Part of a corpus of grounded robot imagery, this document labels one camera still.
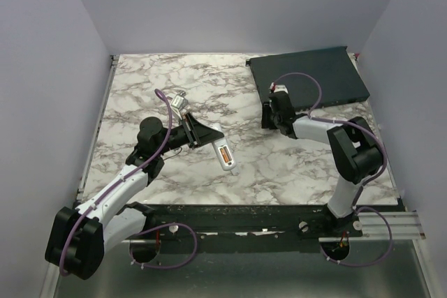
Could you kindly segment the white remote control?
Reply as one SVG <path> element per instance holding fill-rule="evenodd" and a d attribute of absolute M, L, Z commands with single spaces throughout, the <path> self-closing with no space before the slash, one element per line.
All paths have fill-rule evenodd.
<path fill-rule="evenodd" d="M 223 171 L 231 171 L 237 167 L 237 163 L 226 136 L 212 141 L 212 147 Z"/>

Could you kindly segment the orange battery mid table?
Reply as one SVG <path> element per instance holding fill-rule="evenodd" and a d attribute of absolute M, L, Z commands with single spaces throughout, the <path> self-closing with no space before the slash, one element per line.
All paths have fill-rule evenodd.
<path fill-rule="evenodd" d="M 232 156 L 228 150 L 227 146 L 222 146 L 219 148 L 219 151 L 221 152 L 221 156 L 223 158 L 223 161 L 226 165 L 232 165 L 233 164 L 233 159 Z"/>

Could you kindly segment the white battery compartment cover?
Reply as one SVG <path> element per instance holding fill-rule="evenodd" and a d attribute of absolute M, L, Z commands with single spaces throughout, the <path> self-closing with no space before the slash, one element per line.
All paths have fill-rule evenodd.
<path fill-rule="evenodd" d="M 231 172 L 231 174 L 232 174 L 233 176 L 237 176 L 237 175 L 240 173 L 238 167 L 235 167 L 235 168 L 232 169 L 230 172 Z"/>

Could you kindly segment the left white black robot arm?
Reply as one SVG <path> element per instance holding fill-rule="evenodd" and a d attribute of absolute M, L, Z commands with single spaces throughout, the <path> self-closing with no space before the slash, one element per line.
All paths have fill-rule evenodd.
<path fill-rule="evenodd" d="M 57 265 L 62 276 L 90 278 L 111 248 L 128 237 L 146 239 L 154 233 L 149 211 L 128 201 L 157 178 L 164 166 L 162 156 L 183 146 L 195 149 L 224 138 L 220 127 L 206 126 L 191 113 L 178 126 L 164 127 L 156 117 L 144 119 L 137 144 L 118 175 L 88 201 L 57 212 L 45 259 Z"/>

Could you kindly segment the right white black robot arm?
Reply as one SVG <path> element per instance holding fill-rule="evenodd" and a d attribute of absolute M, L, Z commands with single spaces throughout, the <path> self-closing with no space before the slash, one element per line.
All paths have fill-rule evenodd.
<path fill-rule="evenodd" d="M 383 146 L 367 121 L 354 117 L 348 121 L 323 121 L 298 114 L 285 91 L 269 95 L 262 107 L 261 127 L 278 130 L 296 140 L 312 140 L 330 146 L 339 179 L 327 203 L 330 214 L 321 219 L 324 233 L 331 237 L 346 229 L 346 217 L 365 184 L 386 166 Z"/>

